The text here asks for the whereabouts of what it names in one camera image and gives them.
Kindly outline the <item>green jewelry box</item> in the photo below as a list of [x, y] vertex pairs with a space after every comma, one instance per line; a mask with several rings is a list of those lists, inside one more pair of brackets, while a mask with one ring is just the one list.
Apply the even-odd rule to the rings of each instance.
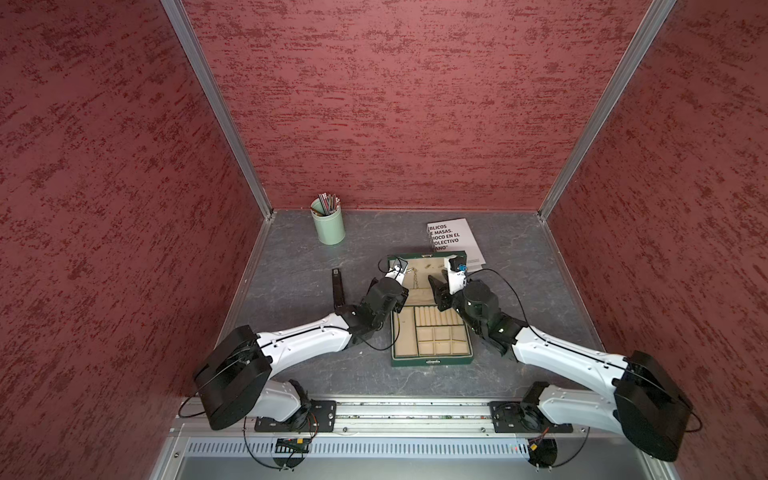
[[408, 261], [405, 306], [391, 315], [391, 364], [394, 367], [468, 365], [474, 359], [469, 328], [456, 310], [440, 312], [428, 276], [447, 281], [444, 260], [459, 252], [391, 255]]

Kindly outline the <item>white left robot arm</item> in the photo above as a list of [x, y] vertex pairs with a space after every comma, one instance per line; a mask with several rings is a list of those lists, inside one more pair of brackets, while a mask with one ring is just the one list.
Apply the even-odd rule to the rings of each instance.
[[273, 377], [297, 364], [367, 343], [405, 306], [406, 270], [374, 279], [356, 305], [343, 305], [317, 321], [274, 332], [232, 330], [195, 370], [195, 394], [214, 431], [247, 417], [266, 417], [296, 429], [305, 424], [311, 401], [296, 381]]

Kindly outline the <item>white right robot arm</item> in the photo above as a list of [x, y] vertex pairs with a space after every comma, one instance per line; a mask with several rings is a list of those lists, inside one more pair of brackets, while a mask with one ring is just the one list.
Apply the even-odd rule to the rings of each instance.
[[438, 309], [455, 311], [486, 345], [579, 384], [577, 390], [546, 382], [532, 387], [523, 405], [536, 419], [621, 434], [658, 460], [677, 460], [693, 405], [653, 356], [609, 354], [549, 335], [503, 312], [481, 280], [428, 280]]

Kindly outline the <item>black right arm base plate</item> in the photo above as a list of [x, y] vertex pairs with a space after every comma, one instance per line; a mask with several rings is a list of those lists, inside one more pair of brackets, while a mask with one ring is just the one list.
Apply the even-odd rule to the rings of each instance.
[[542, 435], [574, 431], [571, 424], [555, 424], [536, 406], [522, 401], [492, 401], [488, 406], [496, 433]]

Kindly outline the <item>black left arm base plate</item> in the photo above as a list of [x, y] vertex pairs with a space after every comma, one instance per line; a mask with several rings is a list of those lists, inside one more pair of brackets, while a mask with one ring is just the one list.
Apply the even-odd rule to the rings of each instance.
[[277, 421], [269, 417], [257, 417], [254, 431], [259, 433], [330, 433], [334, 430], [337, 402], [311, 400], [288, 420]]

